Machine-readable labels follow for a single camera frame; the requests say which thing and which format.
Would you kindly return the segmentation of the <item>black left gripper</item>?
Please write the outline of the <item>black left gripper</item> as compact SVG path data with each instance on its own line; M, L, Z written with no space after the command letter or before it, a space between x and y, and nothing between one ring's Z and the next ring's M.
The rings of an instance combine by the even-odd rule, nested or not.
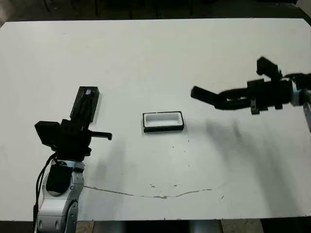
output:
M81 96L75 104L75 120L93 121L93 96ZM88 129L88 125L63 119L53 139L53 150L58 160L84 160L90 156L89 147L93 137L112 139L112 133L95 132Z

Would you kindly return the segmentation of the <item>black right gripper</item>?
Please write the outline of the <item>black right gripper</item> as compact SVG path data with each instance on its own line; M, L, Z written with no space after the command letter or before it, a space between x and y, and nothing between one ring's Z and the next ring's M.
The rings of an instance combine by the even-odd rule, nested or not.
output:
M219 110L251 109L251 114L258 115L269 107L282 109L291 101L293 86L291 81L268 81L264 79L247 82L247 88L235 88L222 91L214 100L214 107Z

